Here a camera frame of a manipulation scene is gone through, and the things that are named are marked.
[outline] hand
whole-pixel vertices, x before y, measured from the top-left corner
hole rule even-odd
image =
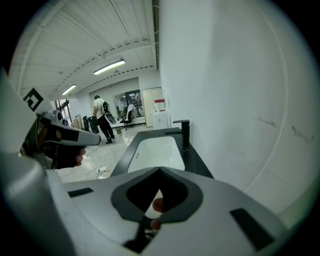
[[[37,144],[40,148],[43,144],[45,144],[46,136],[47,136],[48,128],[43,127],[41,131],[38,133],[37,137]],[[58,140],[61,140],[61,132],[59,130],[56,130],[55,136]],[[83,156],[86,154],[86,150],[84,148],[79,150],[79,154],[75,157],[76,164],[75,166],[80,166],[82,164]]]
[[[164,199],[157,198],[156,200],[153,201],[152,207],[155,211],[164,213]],[[154,220],[152,220],[150,225],[151,225],[151,228],[154,230],[159,230],[161,226],[158,218],[155,218]]]

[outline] black pants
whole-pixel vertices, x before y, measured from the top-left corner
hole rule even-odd
[[[100,126],[101,131],[103,132],[103,134],[105,135],[106,139],[108,141],[110,141],[110,137],[114,138],[114,132],[112,131],[112,128],[110,126],[110,123],[107,121],[107,119],[105,118],[105,115],[101,116],[98,119],[98,124]]]

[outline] glossy tile floor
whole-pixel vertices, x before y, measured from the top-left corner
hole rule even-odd
[[[63,183],[108,178],[137,133],[152,129],[145,124],[135,125],[127,130],[122,129],[122,135],[120,136],[117,136],[116,130],[113,129],[115,139],[113,139],[112,144],[106,144],[107,139],[100,131],[100,145],[85,148],[86,154],[81,166],[59,169],[56,172]]]

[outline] standing person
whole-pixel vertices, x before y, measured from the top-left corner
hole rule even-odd
[[[97,118],[98,124],[100,126],[101,131],[106,136],[107,142],[105,144],[111,144],[112,140],[114,139],[114,132],[112,131],[112,128],[105,118],[105,111],[104,111],[104,100],[100,98],[99,95],[94,97],[93,102],[93,115]]]

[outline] faucet handle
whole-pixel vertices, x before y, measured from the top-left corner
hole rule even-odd
[[[182,125],[189,125],[190,124],[190,120],[177,120],[177,121],[173,121],[173,124],[177,124],[177,123],[181,123]]]

